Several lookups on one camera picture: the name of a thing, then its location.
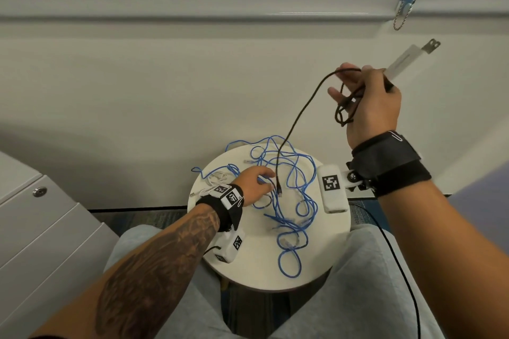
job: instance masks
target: tabletop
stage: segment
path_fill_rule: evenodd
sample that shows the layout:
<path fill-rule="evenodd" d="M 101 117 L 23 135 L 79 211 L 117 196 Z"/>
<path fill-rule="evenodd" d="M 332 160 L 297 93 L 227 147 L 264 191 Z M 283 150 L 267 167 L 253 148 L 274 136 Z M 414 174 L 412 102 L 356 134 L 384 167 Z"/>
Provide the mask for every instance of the tabletop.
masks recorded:
<path fill-rule="evenodd" d="M 243 171 L 252 164 L 245 162 L 251 159 L 250 151 L 253 145 L 244 145 L 226 151 L 216 157 L 204 169 L 207 174 L 213 169 L 234 163 Z M 299 149 L 297 152 L 307 154 Z M 322 165 L 313 157 L 315 165 Z M 298 166 L 305 175 L 313 174 L 313 165 L 307 159 L 301 158 Z M 281 210 L 285 217 L 296 217 L 295 206 L 302 200 L 302 195 L 295 189 L 286 187 L 286 177 L 289 174 L 290 166 L 279 165 L 279 177 L 283 187 L 283 197 L 279 199 Z M 207 188 L 207 183 L 200 176 L 196 178 L 191 193 Z M 307 233 L 309 244 L 299 249 L 298 255 L 302 262 L 302 271 L 296 278 L 285 276 L 278 267 L 278 256 L 282 249 L 276 243 L 276 237 L 281 229 L 275 230 L 277 222 L 264 216 L 264 213 L 274 214 L 272 206 L 258 210 L 252 206 L 244 207 L 240 227 L 245 231 L 246 237 L 237 257 L 232 263 L 222 263 L 208 252 L 204 258 L 207 263 L 222 277 L 245 287 L 258 291 L 288 291 L 307 284 L 324 274 L 339 259 L 347 234 L 350 231 L 350 212 L 326 214 L 323 210 L 322 198 L 318 180 L 315 179 L 307 188 L 306 193 L 318 204 L 318 212 L 313 223 L 308 227 Z M 200 197 L 195 195 L 189 197 L 187 211 L 190 211 Z M 269 202 L 263 197 L 257 205 L 262 206 Z M 296 274 L 298 263 L 295 256 L 288 252 L 281 259 L 281 266 L 287 273 Z"/>

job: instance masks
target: tangled blue cable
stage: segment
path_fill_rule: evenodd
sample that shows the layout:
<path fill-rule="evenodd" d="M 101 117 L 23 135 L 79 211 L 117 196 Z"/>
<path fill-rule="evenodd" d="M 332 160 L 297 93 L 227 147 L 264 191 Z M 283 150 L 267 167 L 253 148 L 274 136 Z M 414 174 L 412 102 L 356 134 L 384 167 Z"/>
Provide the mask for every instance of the tangled blue cable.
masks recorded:
<path fill-rule="evenodd" d="M 228 151 L 230 146 L 236 143 L 245 143 L 248 145 L 255 145 L 250 152 L 250 156 L 252 158 L 250 162 L 253 164 L 256 164 L 258 166 L 275 166 L 276 165 L 276 158 L 277 158 L 277 149 L 278 144 L 274 139 L 280 139 L 281 142 L 284 141 L 284 138 L 281 136 L 270 136 L 265 137 L 257 142 L 248 142 L 244 140 L 237 140 L 230 142 L 228 145 L 226 145 L 225 152 Z M 275 149 L 269 150 L 269 147 L 274 144 Z M 279 205 L 279 197 L 277 196 L 277 191 L 275 189 L 275 185 L 272 182 L 271 179 L 270 182 L 272 182 L 272 185 L 274 186 L 274 189 L 271 191 L 268 196 L 270 197 L 270 204 L 272 204 L 272 208 L 274 209 L 274 214 L 266 214 L 264 213 L 264 216 L 270 218 L 271 220 L 276 221 L 279 225 L 276 228 L 285 228 L 288 229 L 284 232 L 281 232 L 277 235 L 276 241 L 277 245 L 283 250 L 277 259 L 277 264 L 279 266 L 279 270 L 284 274 L 285 276 L 289 278 L 296 278 L 300 275 L 302 271 L 302 262 L 299 258 L 299 255 L 297 253 L 297 250 L 305 248 L 309 243 L 308 234 L 306 233 L 306 229 L 313 223 L 313 220 L 315 219 L 316 213 L 318 212 L 318 204 L 306 193 L 306 189 L 308 186 L 315 180 L 317 175 L 317 167 L 315 165 L 315 161 L 311 156 L 308 154 L 302 154 L 298 153 L 295 148 L 292 146 L 291 143 L 287 142 L 287 145 L 290 147 L 292 151 L 281 151 L 281 154 L 279 156 L 279 165 L 289 165 L 291 166 L 290 172 L 286 179 L 286 184 L 289 189 L 296 189 L 299 191 L 299 193 L 302 195 L 302 200 L 297 203 L 295 206 L 295 213 L 296 213 L 296 219 L 286 218 L 283 215 L 283 212 L 281 211 L 281 207 Z M 308 161 L 311 162 L 313 165 L 313 176 L 308 180 L 302 169 L 300 169 L 297 164 L 299 162 L 300 158 L 306 158 Z M 237 177 L 240 174 L 239 168 L 233 164 L 229 163 L 228 165 L 219 167 L 217 169 L 214 169 L 207 173 L 206 175 L 203 174 L 203 171 L 198 168 L 194 167 L 191 169 L 192 172 L 199 173 L 202 179 L 206 179 L 209 175 L 213 174 L 214 172 L 217 172 L 220 169 L 228 169 L 230 172 L 233 173 L 235 177 Z M 253 207 L 256 209 L 264 209 L 267 208 L 269 205 L 265 207 L 258 207 L 255 204 L 253 204 Z M 304 243 L 300 243 L 300 234 L 304 236 Z M 296 239 L 296 244 L 289 243 L 288 240 L 286 240 L 286 236 L 293 235 Z M 281 266 L 281 259 L 283 255 L 286 253 L 293 253 L 295 256 L 295 259 L 298 263 L 298 271 L 296 275 L 290 275 L 287 272 L 285 272 Z"/>

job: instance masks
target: person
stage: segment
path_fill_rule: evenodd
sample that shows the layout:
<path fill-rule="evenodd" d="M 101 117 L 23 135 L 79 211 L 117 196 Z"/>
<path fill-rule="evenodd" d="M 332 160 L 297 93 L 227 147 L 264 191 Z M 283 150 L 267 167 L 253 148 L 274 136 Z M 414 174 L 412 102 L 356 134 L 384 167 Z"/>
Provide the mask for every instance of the person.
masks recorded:
<path fill-rule="evenodd" d="M 344 63 L 340 68 L 355 67 Z M 350 91 L 364 83 L 364 97 L 347 126 L 352 149 L 396 131 L 401 93 L 386 92 L 383 70 L 364 66 L 341 72 Z M 338 103 L 344 96 L 334 88 Z M 233 182 L 244 206 L 272 190 L 251 167 Z M 429 179 L 378 196 L 393 236 L 388 239 L 418 304 L 422 337 L 509 337 L 509 258 L 451 206 Z M 234 338 L 221 318 L 218 279 L 201 258 L 222 220 L 202 203 L 163 231 L 127 231 L 107 270 L 31 337 Z M 411 295 L 380 231 L 353 227 L 344 254 L 310 301 L 271 335 L 298 338 L 412 338 L 417 319 Z"/>

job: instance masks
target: carpet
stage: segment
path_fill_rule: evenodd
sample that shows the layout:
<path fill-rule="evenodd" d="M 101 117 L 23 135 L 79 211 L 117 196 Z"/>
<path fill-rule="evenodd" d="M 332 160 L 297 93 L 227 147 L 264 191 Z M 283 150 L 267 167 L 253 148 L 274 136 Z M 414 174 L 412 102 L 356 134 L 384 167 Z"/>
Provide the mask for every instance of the carpet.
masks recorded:
<path fill-rule="evenodd" d="M 361 208 L 366 208 L 380 226 L 390 231 L 377 200 L 353 201 L 352 225 L 375 224 Z M 186 214 L 185 209 L 92 211 L 121 236 L 125 231 L 141 224 L 164 229 Z M 280 293 L 256 292 L 230 284 L 221 292 L 221 309 L 227 326 L 233 333 L 248 339 L 265 339 L 301 308 L 322 285 L 327 273 L 297 290 Z"/>

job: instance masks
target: leg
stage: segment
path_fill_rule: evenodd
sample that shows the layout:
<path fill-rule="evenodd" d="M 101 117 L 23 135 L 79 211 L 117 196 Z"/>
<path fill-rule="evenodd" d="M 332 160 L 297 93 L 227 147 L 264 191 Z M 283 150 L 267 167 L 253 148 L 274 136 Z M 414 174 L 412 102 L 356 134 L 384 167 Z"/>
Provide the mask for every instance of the leg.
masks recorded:
<path fill-rule="evenodd" d="M 105 270 L 160 231 L 161 229 L 149 225 L 140 225 L 128 230 L 113 248 Z M 220 281 L 202 261 L 180 303 L 156 338 L 239 338 L 233 335 L 223 322 L 220 298 Z"/>
<path fill-rule="evenodd" d="M 386 235 L 419 307 L 422 338 L 443 338 L 394 237 Z M 377 227 L 353 227 L 345 251 L 310 301 L 271 336 L 295 338 L 417 337 L 415 308 L 405 281 Z"/>

